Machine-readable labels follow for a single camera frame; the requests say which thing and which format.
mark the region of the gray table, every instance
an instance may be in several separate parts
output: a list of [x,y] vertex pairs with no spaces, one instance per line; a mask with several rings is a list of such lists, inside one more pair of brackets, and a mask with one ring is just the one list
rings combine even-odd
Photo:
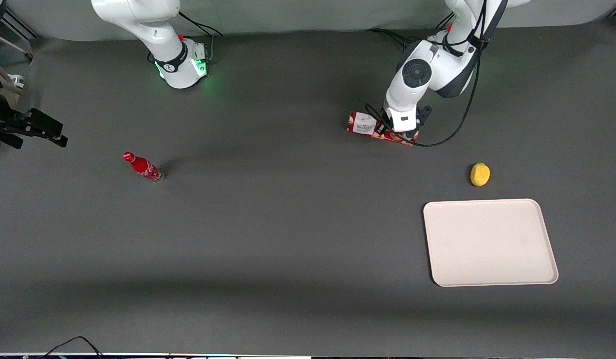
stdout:
[[[616,358],[615,21],[498,30],[464,128],[431,149],[345,131],[394,75],[380,34],[219,39],[182,91],[138,41],[35,45],[24,101],[69,146],[1,153],[1,352],[82,334],[104,352]],[[420,141],[466,100],[426,95]],[[422,206],[519,197],[558,282],[436,286]]]

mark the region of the red bottle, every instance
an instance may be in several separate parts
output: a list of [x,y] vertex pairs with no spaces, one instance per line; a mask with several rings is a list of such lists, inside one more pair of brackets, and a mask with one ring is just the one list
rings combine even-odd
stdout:
[[160,183],[164,179],[164,174],[160,172],[159,168],[156,168],[155,165],[144,157],[137,157],[131,152],[124,152],[122,158],[131,164],[136,173],[153,181],[153,183]]

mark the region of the yellow sponge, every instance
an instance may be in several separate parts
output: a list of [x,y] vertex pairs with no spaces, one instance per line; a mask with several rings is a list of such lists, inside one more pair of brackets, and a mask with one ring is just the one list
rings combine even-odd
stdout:
[[490,180],[490,168],[483,162],[479,162],[472,167],[470,181],[477,187],[485,186]]

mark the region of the white tray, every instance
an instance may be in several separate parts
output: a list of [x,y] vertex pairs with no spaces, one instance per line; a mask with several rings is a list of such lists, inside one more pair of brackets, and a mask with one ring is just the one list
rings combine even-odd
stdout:
[[430,202],[424,222],[442,287],[552,284],[558,270],[541,208],[531,199]]

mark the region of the white wall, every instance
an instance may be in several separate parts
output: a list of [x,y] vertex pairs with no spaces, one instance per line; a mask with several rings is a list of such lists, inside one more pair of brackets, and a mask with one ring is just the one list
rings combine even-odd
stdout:
[[[46,37],[94,41],[130,39],[100,20],[90,0],[7,0],[11,9]],[[616,0],[533,0],[510,9],[502,27],[574,25],[605,16]],[[442,0],[182,0],[189,17],[222,32],[291,32],[431,28],[449,13]],[[199,30],[171,20],[185,34]]]

